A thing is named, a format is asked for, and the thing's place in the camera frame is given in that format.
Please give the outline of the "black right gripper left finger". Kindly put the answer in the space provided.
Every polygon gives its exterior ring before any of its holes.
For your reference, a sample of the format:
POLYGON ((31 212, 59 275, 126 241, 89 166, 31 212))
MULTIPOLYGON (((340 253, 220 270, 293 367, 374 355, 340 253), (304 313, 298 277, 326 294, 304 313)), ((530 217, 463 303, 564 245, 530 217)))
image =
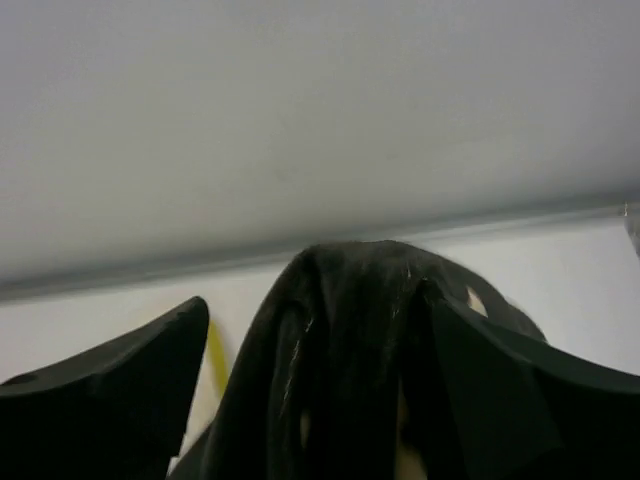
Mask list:
POLYGON ((209 327, 193 297, 124 335, 1 385, 4 479, 163 479, 209 327))

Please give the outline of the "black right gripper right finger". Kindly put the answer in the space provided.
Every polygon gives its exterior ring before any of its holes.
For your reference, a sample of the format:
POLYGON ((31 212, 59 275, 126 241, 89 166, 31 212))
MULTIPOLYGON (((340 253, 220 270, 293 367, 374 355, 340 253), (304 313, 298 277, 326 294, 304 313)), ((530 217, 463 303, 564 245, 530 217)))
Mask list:
POLYGON ((639 378, 430 304, 432 479, 636 479, 639 378))

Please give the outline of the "cream pillow with yellow edge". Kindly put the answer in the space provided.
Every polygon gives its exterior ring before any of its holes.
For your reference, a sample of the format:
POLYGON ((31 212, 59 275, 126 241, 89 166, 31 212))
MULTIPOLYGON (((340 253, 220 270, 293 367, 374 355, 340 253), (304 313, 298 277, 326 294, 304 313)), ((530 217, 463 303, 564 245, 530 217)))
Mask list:
POLYGON ((183 457, 212 422, 226 389, 232 364, 222 322, 209 322, 206 346, 193 396, 186 433, 178 458, 183 457))

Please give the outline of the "black pillowcase with beige flowers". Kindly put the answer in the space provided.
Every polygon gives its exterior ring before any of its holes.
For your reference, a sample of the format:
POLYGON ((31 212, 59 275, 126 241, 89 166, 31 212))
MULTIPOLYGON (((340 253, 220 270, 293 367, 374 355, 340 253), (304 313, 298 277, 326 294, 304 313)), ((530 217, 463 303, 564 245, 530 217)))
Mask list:
POLYGON ((278 277, 244 338, 212 423, 176 479, 455 479, 433 457, 429 293, 492 323, 544 333, 484 278, 398 241, 319 244, 278 277))

